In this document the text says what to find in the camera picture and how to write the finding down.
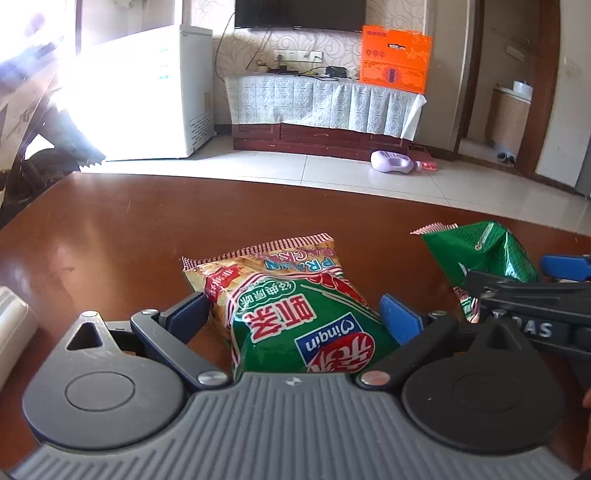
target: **prawn cracker bag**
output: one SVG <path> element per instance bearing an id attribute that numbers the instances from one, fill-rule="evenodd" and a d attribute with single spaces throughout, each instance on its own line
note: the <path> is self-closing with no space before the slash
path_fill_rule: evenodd
<path id="1" fill-rule="evenodd" d="M 209 321 L 230 341 L 235 375 L 353 373 L 398 347 L 344 278 L 325 233 L 183 262 L 212 303 Z"/>
<path id="2" fill-rule="evenodd" d="M 466 320 L 477 323 L 480 304 L 462 287 L 466 273 L 478 270 L 517 280 L 539 281 L 534 264 L 513 234 L 494 221 L 458 226 L 432 223 L 411 235 L 421 235 L 460 300 Z"/>

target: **black television screen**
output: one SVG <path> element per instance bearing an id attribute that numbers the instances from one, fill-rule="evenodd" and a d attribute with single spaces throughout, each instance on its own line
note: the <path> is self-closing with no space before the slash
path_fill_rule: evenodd
<path id="1" fill-rule="evenodd" d="M 236 0 L 236 28 L 361 31 L 365 0 Z"/>

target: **tabletop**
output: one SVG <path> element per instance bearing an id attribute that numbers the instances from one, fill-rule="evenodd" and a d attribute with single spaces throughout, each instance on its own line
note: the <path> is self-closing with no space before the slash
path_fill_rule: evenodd
<path id="1" fill-rule="evenodd" d="M 0 285 L 28 302 L 40 322 L 0 393 L 0 469 L 34 449 L 20 399 L 79 313 L 97 310 L 105 320 L 121 320 L 148 307 L 165 310 L 191 293 L 181 256 L 210 258 L 327 232 L 345 275 L 374 307 L 391 293 L 419 313 L 454 310 L 457 299 L 441 269 L 423 240 L 409 233 L 433 222 L 485 219 L 509 228 L 534 262 L 549 252 L 591 251 L 591 238 L 575 233 L 388 197 L 232 180 L 71 174 L 0 231 Z M 208 326 L 190 346 L 229 370 L 229 351 Z M 560 380 L 572 376 L 564 365 L 557 368 Z M 575 447 L 565 447 L 562 456 L 573 465 L 580 464 L 586 433 L 580 395 L 567 393 L 572 408 L 563 422 Z"/>

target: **ridged gray surface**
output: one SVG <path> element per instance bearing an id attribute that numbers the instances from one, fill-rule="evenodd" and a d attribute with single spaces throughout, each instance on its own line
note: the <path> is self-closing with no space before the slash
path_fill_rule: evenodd
<path id="1" fill-rule="evenodd" d="M 561 480 L 575 471 L 538 448 L 503 458 L 457 452 L 420 433 L 390 395 L 342 374 L 244 374 L 196 394 L 148 442 L 83 455 L 43 446 L 17 480 Z"/>

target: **wallpaper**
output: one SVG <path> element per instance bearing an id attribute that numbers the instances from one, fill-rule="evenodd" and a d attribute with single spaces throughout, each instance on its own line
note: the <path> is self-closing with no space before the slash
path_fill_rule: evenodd
<path id="1" fill-rule="evenodd" d="M 213 103 L 216 124 L 229 124 L 230 110 L 223 78 L 246 72 L 246 66 L 260 48 L 249 70 L 256 70 L 256 61 L 262 60 L 275 67 L 273 50 L 316 50 L 323 52 L 323 62 L 296 62 L 290 65 L 301 72 L 322 65 L 346 67 L 358 74 L 361 57 L 361 34 L 330 30 L 234 30 L 235 0 L 193 0 L 191 24 L 213 30 L 213 54 L 219 46 L 213 74 Z M 399 30 L 423 30 L 425 4 L 428 0 L 367 0 L 366 23 L 384 25 Z M 226 34 L 220 45 L 224 28 Z"/>

